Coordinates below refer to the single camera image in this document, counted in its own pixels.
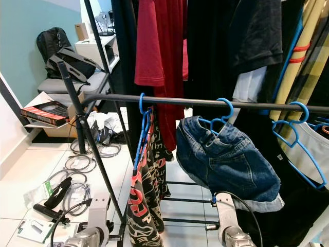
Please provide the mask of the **blue plastic hanger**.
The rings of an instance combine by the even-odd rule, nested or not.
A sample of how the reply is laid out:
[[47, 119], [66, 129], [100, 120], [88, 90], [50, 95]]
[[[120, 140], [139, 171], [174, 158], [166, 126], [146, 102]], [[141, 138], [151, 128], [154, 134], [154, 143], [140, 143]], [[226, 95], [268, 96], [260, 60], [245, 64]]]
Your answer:
[[[295, 170], [295, 172], [312, 188], [314, 188], [315, 190], [322, 190], [322, 188], [325, 188], [327, 185], [327, 179], [324, 176], [324, 173], [322, 172], [319, 163], [317, 162], [317, 160], [315, 160], [314, 156], [312, 155], [312, 153], [310, 153], [310, 151], [308, 151], [308, 149], [305, 147], [305, 145], [303, 143], [301, 143], [299, 141], [299, 132], [298, 129], [296, 129], [296, 127], [294, 126], [294, 124], [303, 124], [306, 123], [306, 121], [308, 120], [309, 117], [309, 109], [308, 107], [304, 104], [301, 103], [299, 101], [292, 101], [289, 105], [298, 105], [300, 106], [300, 108], [302, 109], [303, 115], [301, 120], [276, 120], [276, 121], [272, 121], [272, 132], [273, 134], [280, 140], [283, 142], [283, 144], [285, 144], [286, 146], [288, 146], [289, 148], [294, 148], [295, 146], [299, 146], [301, 148], [301, 150], [304, 151], [304, 153], [308, 156], [308, 158], [311, 160], [312, 164], [314, 165], [315, 169], [318, 171], [319, 175], [320, 175], [320, 179], [322, 181], [322, 183], [320, 184], [316, 184], [311, 178], [309, 178], [308, 176], [306, 176], [305, 173], [303, 173], [293, 162], [289, 161], [290, 166]], [[290, 127], [290, 129], [293, 130], [294, 132], [294, 141], [293, 142], [289, 142], [287, 141], [287, 139], [284, 138], [284, 136], [280, 135], [277, 132], [277, 126], [278, 125], [287, 125]]]
[[150, 141], [150, 133], [151, 133], [151, 127], [153, 125], [153, 108], [148, 107], [144, 108], [143, 107], [143, 97], [145, 96], [144, 93], [141, 93], [139, 96], [139, 112], [142, 115], [142, 121], [141, 121], [141, 131], [139, 135], [139, 140], [138, 140], [138, 148], [136, 150], [136, 155], [134, 158], [134, 169], [133, 169], [133, 174], [132, 176], [136, 176], [136, 174], [139, 171], [139, 163], [143, 160], [145, 157], [145, 154], [148, 150], [148, 143]]
[[232, 102], [229, 101], [228, 99], [224, 98], [224, 97], [219, 97], [217, 99], [217, 101], [223, 101], [227, 104], [228, 108], [229, 108], [229, 113], [228, 115], [224, 116], [224, 117], [220, 117], [220, 118], [214, 118], [212, 120], [206, 120], [202, 117], [199, 117], [198, 120], [199, 122], [203, 122], [203, 123], [206, 123], [208, 125], [208, 130], [214, 134], [214, 135], [219, 135], [219, 133], [217, 131], [214, 130], [213, 128], [213, 125], [214, 123], [216, 122], [221, 122], [222, 124], [226, 124], [228, 122], [228, 120], [233, 117], [233, 114], [234, 114], [234, 108], [233, 108], [233, 105], [232, 105]]

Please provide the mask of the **black red patterned shorts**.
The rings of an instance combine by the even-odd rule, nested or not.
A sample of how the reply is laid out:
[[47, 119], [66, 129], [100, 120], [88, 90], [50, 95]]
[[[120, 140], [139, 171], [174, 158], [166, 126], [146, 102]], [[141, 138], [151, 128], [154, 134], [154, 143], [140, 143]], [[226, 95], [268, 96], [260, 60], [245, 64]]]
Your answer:
[[171, 195], [166, 182], [166, 163], [173, 155], [162, 141], [157, 115], [148, 108], [148, 130], [138, 150], [127, 200], [127, 229], [133, 247], [163, 247], [165, 224], [160, 209]]

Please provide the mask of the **red black product box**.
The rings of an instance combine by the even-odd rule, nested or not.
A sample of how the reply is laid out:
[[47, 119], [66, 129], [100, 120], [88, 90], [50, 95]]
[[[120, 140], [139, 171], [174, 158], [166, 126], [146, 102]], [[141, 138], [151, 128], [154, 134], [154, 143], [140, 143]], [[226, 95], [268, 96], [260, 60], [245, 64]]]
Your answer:
[[21, 115], [52, 126], [61, 126], [69, 122], [68, 107], [58, 101], [22, 108]]

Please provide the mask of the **brown cardboard box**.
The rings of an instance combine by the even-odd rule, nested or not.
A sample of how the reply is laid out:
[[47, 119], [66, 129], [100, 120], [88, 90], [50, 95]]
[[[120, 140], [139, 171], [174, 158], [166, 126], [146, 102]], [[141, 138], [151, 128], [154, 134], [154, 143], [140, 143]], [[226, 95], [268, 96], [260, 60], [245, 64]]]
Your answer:
[[[66, 117], [74, 117], [76, 114], [75, 107], [72, 105], [71, 98], [68, 94], [48, 94], [47, 92], [40, 92], [35, 99], [26, 104], [27, 107], [40, 105], [50, 101], [58, 101], [59, 103], [67, 107]], [[26, 128], [38, 128], [38, 129], [60, 129], [64, 125], [50, 125], [49, 123], [40, 122], [31, 118], [26, 118], [28, 124], [24, 125]]]

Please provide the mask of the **grey padded seat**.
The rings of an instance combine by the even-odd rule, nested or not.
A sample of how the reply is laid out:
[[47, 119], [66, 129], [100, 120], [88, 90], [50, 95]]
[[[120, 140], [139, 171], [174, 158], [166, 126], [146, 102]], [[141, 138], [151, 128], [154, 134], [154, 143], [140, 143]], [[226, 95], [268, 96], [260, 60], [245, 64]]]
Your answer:
[[[80, 93], [94, 94], [98, 92], [105, 92], [108, 85], [104, 82], [104, 77], [93, 77], [87, 82], [89, 85], [74, 83], [75, 90], [80, 90]], [[38, 92], [47, 92], [48, 94], [68, 94], [66, 85], [61, 79], [46, 79], [38, 86]]]

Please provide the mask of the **white crumpled plastic bag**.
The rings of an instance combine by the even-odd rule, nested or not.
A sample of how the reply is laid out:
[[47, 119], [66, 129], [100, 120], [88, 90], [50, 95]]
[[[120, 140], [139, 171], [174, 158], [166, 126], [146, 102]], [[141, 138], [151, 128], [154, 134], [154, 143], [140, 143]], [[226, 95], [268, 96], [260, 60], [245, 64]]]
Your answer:
[[124, 132], [120, 126], [118, 113], [92, 111], [87, 117], [88, 124], [96, 142], [105, 146], [126, 144]]

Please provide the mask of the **white adapter package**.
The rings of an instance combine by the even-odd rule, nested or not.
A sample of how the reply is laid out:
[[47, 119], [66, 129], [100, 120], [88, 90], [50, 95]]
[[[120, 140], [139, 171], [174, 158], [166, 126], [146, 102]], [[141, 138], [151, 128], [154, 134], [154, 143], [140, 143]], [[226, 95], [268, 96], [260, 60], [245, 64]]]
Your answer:
[[26, 219], [19, 224], [17, 235], [21, 238], [45, 244], [50, 237], [54, 222], [38, 219]]

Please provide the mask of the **white cabinet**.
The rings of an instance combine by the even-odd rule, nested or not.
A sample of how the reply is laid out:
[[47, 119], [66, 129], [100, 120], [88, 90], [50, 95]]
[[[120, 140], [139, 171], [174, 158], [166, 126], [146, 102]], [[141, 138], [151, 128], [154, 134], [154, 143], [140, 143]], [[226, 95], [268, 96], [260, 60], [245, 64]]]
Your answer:
[[[75, 43], [75, 50], [81, 56], [94, 60], [97, 64], [102, 65], [102, 59], [100, 52], [96, 46], [96, 38], [93, 36], [93, 31], [89, 23], [85, 23], [89, 38], [85, 41], [77, 41]], [[103, 46], [103, 52], [106, 56], [106, 63], [108, 64], [109, 73], [112, 73], [117, 65], [120, 57], [118, 56], [118, 48], [116, 35], [109, 36], [108, 30], [103, 29], [105, 24], [97, 24], [97, 30], [99, 31], [99, 37], [101, 45]]]

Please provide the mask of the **small brown box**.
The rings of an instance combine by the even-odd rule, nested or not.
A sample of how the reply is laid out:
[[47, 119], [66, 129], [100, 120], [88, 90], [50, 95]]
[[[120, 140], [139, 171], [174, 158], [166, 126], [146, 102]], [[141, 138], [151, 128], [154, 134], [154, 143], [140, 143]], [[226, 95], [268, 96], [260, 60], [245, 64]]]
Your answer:
[[89, 38], [85, 23], [75, 24], [75, 31], [77, 38], [80, 42], [85, 41]]

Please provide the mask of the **black coat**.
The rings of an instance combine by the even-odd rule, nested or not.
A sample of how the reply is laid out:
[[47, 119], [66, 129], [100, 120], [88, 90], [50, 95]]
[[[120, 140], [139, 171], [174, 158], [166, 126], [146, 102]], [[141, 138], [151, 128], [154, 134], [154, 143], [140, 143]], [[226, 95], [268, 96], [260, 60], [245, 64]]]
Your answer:
[[134, 83], [137, 22], [132, 0], [111, 0], [125, 94], [139, 96]]

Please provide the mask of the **dark red shirt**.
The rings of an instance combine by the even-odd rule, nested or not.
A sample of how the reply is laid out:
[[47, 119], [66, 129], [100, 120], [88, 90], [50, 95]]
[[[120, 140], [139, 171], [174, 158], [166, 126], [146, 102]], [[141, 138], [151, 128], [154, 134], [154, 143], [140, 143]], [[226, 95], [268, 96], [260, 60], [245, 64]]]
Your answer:
[[184, 30], [187, 0], [138, 0], [136, 85], [156, 97], [184, 95]]

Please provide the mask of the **black metal clothes rack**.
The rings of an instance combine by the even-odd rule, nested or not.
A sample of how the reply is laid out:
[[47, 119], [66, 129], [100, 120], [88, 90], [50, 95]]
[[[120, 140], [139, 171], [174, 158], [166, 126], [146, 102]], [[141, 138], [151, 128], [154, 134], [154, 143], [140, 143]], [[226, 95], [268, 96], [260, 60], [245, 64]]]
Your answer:
[[[101, 189], [101, 192], [109, 193], [110, 202], [108, 205], [107, 212], [107, 226], [109, 229], [109, 241], [116, 241], [118, 245], [122, 245], [124, 241], [125, 232], [125, 212], [122, 212], [119, 208], [117, 196], [115, 195], [114, 189], [111, 182], [109, 181], [108, 174], [105, 169], [105, 165], [102, 162], [100, 153], [97, 149], [96, 142], [94, 141], [89, 124], [87, 122], [87, 113], [91, 111], [92, 107], [96, 105], [96, 101], [111, 101], [113, 103], [118, 102], [139, 102], [139, 96], [130, 96], [125, 94], [115, 94], [113, 89], [110, 89], [110, 94], [91, 94], [84, 101], [80, 101], [78, 92], [74, 88], [72, 78], [68, 75], [68, 71], [64, 68], [64, 64], [61, 62], [57, 63], [58, 68], [63, 76], [64, 85], [68, 90], [69, 96], [72, 99], [73, 106], [75, 107], [76, 114], [71, 118], [74, 121], [77, 139], [79, 144], [79, 151], [81, 154], [85, 154], [85, 141], [88, 140], [91, 144], [91, 150], [94, 158], [96, 159], [97, 165], [100, 167], [101, 176], [105, 181], [105, 188]], [[223, 101], [217, 100], [200, 100], [200, 99], [185, 99], [180, 97], [143, 97], [143, 102], [148, 103], [163, 103], [165, 105], [184, 105], [189, 107], [202, 106], [210, 108], [221, 108], [227, 106]], [[298, 105], [281, 105], [274, 103], [246, 103], [246, 102], [232, 102], [232, 105], [241, 109], [268, 109], [268, 110], [281, 110], [289, 112], [302, 112], [302, 109]], [[322, 113], [329, 114], [329, 107], [320, 106], [307, 106], [310, 113]]]

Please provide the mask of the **long black garment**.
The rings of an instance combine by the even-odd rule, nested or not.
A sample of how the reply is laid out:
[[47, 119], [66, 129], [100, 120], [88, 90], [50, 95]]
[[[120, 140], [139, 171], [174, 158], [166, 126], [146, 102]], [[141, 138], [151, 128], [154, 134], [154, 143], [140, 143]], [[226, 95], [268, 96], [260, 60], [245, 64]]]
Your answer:
[[[298, 22], [306, 0], [281, 0], [282, 62], [267, 66], [258, 94], [258, 103], [272, 103], [292, 48]], [[229, 23], [235, 0], [188, 0], [189, 80], [187, 97], [232, 99], [237, 78], [228, 63]], [[281, 179], [280, 196], [284, 207], [271, 213], [256, 213], [263, 240], [262, 247], [298, 247], [315, 220], [329, 204], [329, 191], [309, 186], [290, 166], [279, 139], [272, 132], [272, 120], [265, 110], [244, 109], [235, 126], [252, 139]]]

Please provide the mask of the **blue denim shorts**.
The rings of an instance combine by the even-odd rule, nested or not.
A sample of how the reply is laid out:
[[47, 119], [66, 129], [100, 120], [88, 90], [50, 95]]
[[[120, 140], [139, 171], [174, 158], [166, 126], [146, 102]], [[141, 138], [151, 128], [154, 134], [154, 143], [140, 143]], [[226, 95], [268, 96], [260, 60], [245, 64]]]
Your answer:
[[233, 193], [239, 198], [237, 209], [269, 213], [284, 207], [281, 181], [272, 165], [230, 123], [214, 134], [199, 117], [183, 118], [176, 129], [176, 145], [176, 159], [190, 179], [212, 193]]

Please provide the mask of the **pale blue garment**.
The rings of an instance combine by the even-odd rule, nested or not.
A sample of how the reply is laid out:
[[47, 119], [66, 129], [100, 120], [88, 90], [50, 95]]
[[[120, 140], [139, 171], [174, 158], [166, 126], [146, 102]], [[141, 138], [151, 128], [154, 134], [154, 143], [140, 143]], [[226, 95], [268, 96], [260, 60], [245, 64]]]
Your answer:
[[267, 66], [264, 66], [251, 72], [240, 74], [233, 90], [233, 101], [256, 103], [265, 79], [266, 69]]

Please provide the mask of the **dark grey t-shirt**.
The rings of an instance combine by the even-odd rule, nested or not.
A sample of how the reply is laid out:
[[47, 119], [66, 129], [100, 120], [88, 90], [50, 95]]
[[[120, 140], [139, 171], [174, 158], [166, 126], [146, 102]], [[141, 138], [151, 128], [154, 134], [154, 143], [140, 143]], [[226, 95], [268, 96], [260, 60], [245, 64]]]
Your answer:
[[235, 0], [228, 63], [239, 75], [282, 62], [281, 0]]

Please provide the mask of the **light grey garment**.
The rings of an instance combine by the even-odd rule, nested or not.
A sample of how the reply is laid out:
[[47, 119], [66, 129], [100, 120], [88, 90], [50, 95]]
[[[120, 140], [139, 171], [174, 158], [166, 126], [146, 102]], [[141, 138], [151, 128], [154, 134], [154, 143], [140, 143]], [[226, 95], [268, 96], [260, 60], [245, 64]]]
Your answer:
[[293, 132], [287, 138], [287, 141], [292, 142], [296, 137], [299, 138], [299, 143], [303, 144], [315, 159], [315, 163], [310, 159], [306, 152], [299, 145], [290, 148], [284, 146], [284, 152], [289, 158], [290, 162], [296, 166], [299, 171], [303, 172], [308, 178], [316, 183], [322, 183], [323, 180], [320, 176], [315, 165], [319, 165], [322, 174], [327, 179], [327, 185], [329, 186], [329, 139], [324, 138], [322, 135], [316, 133], [306, 123], [294, 124], [298, 134]]

